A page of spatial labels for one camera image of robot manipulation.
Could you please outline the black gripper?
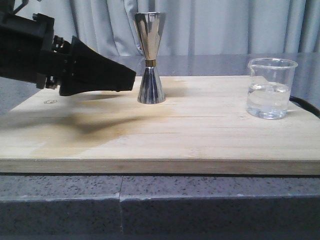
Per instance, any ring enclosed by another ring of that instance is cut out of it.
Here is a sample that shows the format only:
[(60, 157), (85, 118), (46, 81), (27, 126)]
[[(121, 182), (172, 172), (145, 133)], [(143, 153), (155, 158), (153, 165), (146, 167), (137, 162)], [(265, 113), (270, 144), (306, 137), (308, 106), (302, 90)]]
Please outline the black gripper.
[(55, 89), (61, 96), (90, 91), (131, 91), (136, 72), (93, 51), (77, 37), (71, 43), (55, 35), (55, 19), (34, 13), (41, 26), (41, 47), (36, 64), (36, 87)]

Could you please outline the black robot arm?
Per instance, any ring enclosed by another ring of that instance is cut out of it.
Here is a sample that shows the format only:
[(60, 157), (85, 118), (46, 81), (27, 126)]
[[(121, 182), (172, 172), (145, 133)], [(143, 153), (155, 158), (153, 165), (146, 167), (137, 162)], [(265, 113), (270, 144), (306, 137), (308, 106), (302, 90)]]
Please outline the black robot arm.
[(15, 1), (0, 2), (0, 75), (33, 83), (38, 89), (59, 88), (61, 96), (90, 91), (130, 91), (136, 72), (108, 59), (73, 36), (71, 42), (54, 34), (54, 18), (17, 13)]

